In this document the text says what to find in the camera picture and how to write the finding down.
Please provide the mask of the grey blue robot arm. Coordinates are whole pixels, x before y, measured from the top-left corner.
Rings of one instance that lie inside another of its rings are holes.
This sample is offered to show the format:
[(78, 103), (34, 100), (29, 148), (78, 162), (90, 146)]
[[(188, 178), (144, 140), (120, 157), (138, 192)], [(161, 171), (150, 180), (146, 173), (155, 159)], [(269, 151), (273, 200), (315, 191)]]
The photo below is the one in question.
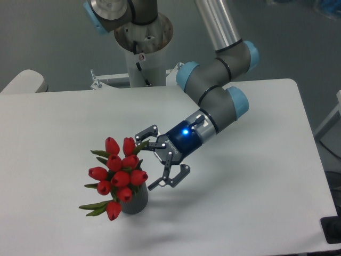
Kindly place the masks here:
[[(176, 82), (197, 104), (196, 112), (165, 134), (151, 126), (135, 136), (138, 143), (156, 138), (144, 149), (154, 152), (164, 166), (162, 176), (149, 189), (175, 187), (190, 172), (183, 160), (249, 108), (240, 89), (225, 85), (257, 65), (257, 48), (240, 37), (226, 1), (196, 1), (196, 7), (216, 58), (205, 67), (194, 61), (178, 67)], [(156, 1), (86, 1), (84, 9), (95, 29), (100, 34), (113, 33), (124, 50), (131, 87), (166, 84), (164, 51), (172, 40), (173, 26), (158, 11)]]

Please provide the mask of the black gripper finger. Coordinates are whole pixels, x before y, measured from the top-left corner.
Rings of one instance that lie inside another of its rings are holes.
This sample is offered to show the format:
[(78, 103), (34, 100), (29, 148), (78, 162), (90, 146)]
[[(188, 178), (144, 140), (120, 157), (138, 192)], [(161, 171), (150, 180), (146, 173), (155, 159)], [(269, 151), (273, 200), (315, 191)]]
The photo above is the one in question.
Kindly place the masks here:
[(166, 185), (172, 188), (176, 187), (188, 174), (190, 173), (190, 167), (186, 164), (180, 165), (180, 172), (174, 178), (166, 178), (165, 176), (158, 178), (152, 184), (148, 186), (149, 190), (155, 189), (157, 186), (165, 187)]
[(157, 137), (159, 135), (158, 127), (156, 124), (149, 126), (143, 131), (137, 133), (135, 135), (136, 145), (139, 145), (144, 139), (148, 137)]

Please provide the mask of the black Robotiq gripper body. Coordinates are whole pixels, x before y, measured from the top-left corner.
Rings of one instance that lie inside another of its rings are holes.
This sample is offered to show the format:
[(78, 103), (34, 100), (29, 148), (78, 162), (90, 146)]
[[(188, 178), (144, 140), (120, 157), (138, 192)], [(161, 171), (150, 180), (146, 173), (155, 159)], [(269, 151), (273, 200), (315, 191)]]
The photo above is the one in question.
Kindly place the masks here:
[(203, 142), (196, 128), (203, 123), (203, 120), (192, 123), (184, 120), (167, 133), (157, 136), (156, 142), (148, 143), (148, 150), (153, 151), (164, 165), (161, 177), (170, 178), (171, 167), (183, 164), (182, 161), (187, 156), (202, 146)]

